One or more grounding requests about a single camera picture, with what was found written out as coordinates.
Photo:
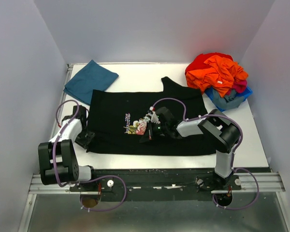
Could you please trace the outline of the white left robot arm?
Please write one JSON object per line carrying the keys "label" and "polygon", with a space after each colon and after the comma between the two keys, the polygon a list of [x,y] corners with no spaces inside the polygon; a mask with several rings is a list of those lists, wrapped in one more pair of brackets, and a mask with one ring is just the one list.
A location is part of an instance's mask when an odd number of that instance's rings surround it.
{"label": "white left robot arm", "polygon": [[44,185],[65,185],[81,182],[87,191],[97,187],[91,166],[80,166],[77,162],[74,145],[88,151],[95,133],[87,129],[87,109],[81,105],[73,107],[72,115],[65,116],[62,127],[48,142],[38,146],[40,177]]}

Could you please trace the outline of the teal t-shirt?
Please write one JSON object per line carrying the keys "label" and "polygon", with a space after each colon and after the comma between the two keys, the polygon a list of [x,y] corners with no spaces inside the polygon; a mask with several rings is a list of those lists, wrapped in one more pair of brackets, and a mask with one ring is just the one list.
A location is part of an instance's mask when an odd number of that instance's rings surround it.
{"label": "teal t-shirt", "polygon": [[91,60],[67,82],[64,92],[74,99],[90,105],[93,90],[106,91],[118,77],[117,73]]}

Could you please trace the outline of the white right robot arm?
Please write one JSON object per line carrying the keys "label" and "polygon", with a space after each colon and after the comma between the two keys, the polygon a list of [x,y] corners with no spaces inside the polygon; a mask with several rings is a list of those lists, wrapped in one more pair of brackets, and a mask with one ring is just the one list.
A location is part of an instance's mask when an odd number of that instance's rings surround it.
{"label": "white right robot arm", "polygon": [[140,143],[184,140],[203,135],[209,141],[209,146],[216,151],[213,185],[217,189],[224,189],[230,184],[234,153],[243,137],[243,132],[235,121],[218,109],[193,119],[177,120],[166,107],[157,110],[150,108],[146,116],[149,121]]}

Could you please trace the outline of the black floral print t-shirt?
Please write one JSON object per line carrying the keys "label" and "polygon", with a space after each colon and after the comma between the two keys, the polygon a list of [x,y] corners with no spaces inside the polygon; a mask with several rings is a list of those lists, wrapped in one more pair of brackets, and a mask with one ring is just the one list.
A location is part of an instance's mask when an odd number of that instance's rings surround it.
{"label": "black floral print t-shirt", "polygon": [[203,156],[216,151],[202,135],[183,139],[166,136],[141,143],[150,106],[168,108],[176,120],[207,114],[198,89],[183,87],[169,77],[161,79],[162,92],[104,92],[94,90],[87,128],[95,133],[88,151],[101,154]]}

